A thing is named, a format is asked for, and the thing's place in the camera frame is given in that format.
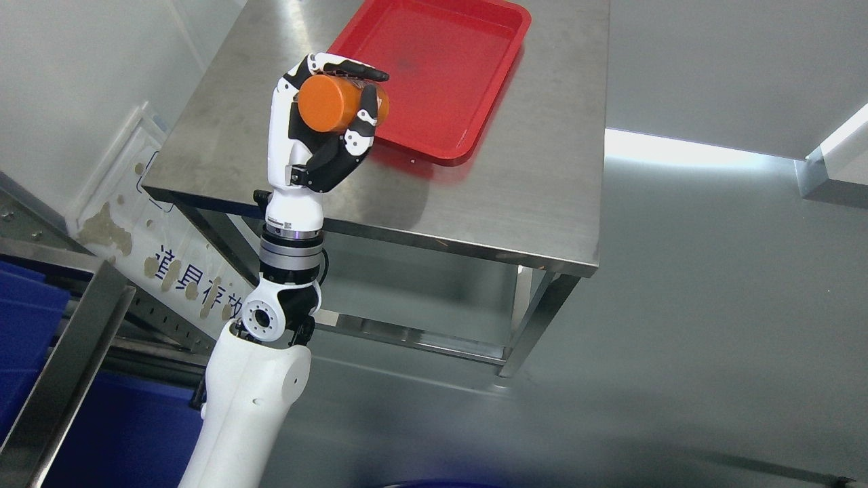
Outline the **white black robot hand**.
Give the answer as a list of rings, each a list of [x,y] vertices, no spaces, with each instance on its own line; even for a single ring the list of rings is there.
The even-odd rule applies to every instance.
[[[344,131],[316,131],[300,113],[302,86],[314,75],[365,81],[359,108]],[[380,124],[377,84],[390,75],[371,64],[327,52],[309,53],[277,81],[271,99],[267,180],[273,189],[264,209],[271,232],[316,232],[323,226],[322,198],[365,161]]]

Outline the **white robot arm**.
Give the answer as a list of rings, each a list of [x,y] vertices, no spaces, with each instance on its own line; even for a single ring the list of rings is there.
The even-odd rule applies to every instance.
[[[266,225],[260,280],[211,353],[197,398],[203,424],[182,487],[257,487],[279,430],[306,388],[321,306],[323,234]]]

